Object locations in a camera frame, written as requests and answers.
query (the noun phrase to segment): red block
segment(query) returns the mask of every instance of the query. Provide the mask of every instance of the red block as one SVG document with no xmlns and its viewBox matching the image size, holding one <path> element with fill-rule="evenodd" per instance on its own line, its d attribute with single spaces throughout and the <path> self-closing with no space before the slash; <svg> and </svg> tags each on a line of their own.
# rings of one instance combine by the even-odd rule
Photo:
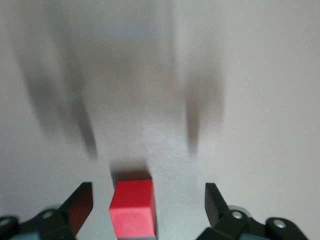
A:
<svg viewBox="0 0 320 240">
<path fill-rule="evenodd" d="M 156 235 L 156 203 L 152 180 L 119 181 L 109 208 L 115 236 Z"/>
</svg>

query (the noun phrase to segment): silver bolt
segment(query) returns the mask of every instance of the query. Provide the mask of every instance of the silver bolt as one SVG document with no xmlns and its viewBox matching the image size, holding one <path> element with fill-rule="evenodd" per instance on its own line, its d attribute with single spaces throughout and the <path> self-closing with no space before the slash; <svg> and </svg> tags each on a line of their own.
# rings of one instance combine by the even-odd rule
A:
<svg viewBox="0 0 320 240">
<path fill-rule="evenodd" d="M 46 211 L 46 212 L 42 215 L 42 218 L 43 218 L 43 219 L 47 219 L 47 218 L 51 217 L 53 214 L 54 214 L 53 211 Z"/>
<path fill-rule="evenodd" d="M 280 219 L 276 219 L 273 221 L 274 225 L 276 225 L 278 228 L 284 229 L 286 227 L 286 224 L 284 223 L 284 221 L 280 220 Z"/>
<path fill-rule="evenodd" d="M 235 219 L 242 219 L 242 214 L 239 212 L 239 211 L 234 211 L 232 212 L 232 216 L 235 218 Z"/>
<path fill-rule="evenodd" d="M 2 221 L 0 221 L 0 227 L 7 225 L 9 222 L 10 222 L 9 218 L 3 219 Z"/>
</svg>

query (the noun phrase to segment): cube top face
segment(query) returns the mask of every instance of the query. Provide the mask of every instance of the cube top face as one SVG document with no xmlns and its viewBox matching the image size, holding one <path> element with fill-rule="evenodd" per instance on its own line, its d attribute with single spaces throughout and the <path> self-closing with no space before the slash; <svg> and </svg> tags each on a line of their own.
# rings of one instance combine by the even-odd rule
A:
<svg viewBox="0 0 320 240">
<path fill-rule="evenodd" d="M 109 212 L 118 239 L 155 237 L 156 204 L 152 180 L 119 181 Z"/>
<path fill-rule="evenodd" d="M 110 209 L 150 207 L 153 197 L 152 180 L 119 181 L 114 191 Z"/>
</svg>

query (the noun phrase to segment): red cube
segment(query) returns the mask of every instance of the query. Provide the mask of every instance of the red cube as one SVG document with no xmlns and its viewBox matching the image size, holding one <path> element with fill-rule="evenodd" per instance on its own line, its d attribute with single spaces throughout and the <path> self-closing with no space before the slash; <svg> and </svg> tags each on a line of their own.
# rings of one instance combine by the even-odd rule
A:
<svg viewBox="0 0 320 240">
<path fill-rule="evenodd" d="M 109 208 L 115 236 L 156 236 L 156 203 L 152 180 L 119 181 Z"/>
</svg>

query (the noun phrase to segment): gray surface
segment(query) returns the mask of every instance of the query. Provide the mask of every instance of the gray surface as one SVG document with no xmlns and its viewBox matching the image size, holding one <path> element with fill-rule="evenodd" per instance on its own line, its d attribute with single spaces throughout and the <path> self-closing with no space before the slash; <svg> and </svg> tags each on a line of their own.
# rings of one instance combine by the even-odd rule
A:
<svg viewBox="0 0 320 240">
<path fill-rule="evenodd" d="M 0 3 L 1 215 L 26 220 L 93 181 L 78 239 L 116 239 L 111 172 L 149 169 L 160 240 L 209 225 L 205 182 L 318 238 L 319 1 L 41 3 Z"/>
</svg>

